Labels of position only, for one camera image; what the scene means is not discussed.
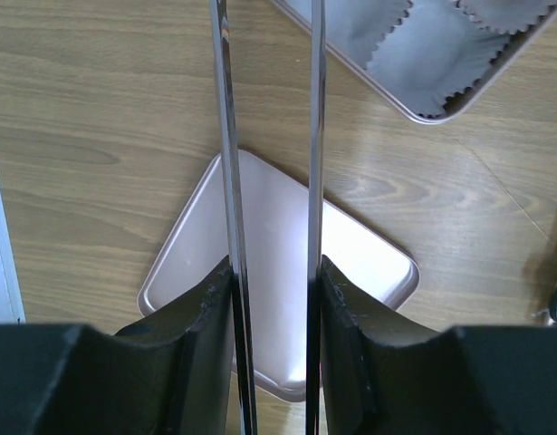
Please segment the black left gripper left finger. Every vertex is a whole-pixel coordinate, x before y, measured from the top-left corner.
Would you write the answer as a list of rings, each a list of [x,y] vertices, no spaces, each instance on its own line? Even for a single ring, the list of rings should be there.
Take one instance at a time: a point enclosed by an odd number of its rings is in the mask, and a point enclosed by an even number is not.
[[[221,434],[234,339],[232,270],[115,334],[0,324],[0,434]]]

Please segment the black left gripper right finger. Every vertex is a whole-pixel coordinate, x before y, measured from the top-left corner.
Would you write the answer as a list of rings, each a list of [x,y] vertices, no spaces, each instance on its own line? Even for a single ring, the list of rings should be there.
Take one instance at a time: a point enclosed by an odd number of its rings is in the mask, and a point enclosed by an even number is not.
[[[322,386],[331,434],[557,434],[557,327],[437,332],[322,262]]]

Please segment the metal tongs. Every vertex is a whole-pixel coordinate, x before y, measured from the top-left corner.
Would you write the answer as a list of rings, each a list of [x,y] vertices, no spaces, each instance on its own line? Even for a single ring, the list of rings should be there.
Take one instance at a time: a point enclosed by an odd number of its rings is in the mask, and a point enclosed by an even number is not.
[[[304,381],[305,431],[320,431],[320,340],[323,209],[323,133],[326,59],[312,64],[308,225],[286,216],[294,203],[283,186],[263,179],[256,197],[243,204],[229,21],[224,1],[210,4],[221,131],[227,241],[233,270],[235,352],[241,431],[256,434],[254,358],[284,362]],[[245,218],[249,210],[252,216]]]

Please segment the rose gold tin lid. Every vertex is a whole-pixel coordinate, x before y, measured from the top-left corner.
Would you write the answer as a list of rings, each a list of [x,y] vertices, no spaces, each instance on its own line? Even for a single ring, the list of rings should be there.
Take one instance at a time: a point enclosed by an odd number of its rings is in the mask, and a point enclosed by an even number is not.
[[[239,154],[254,381],[281,400],[305,398],[308,190],[254,154]],[[214,158],[168,234],[139,291],[151,314],[200,283],[227,255],[223,170]],[[404,251],[330,203],[322,251],[358,288],[391,307],[416,290]]]

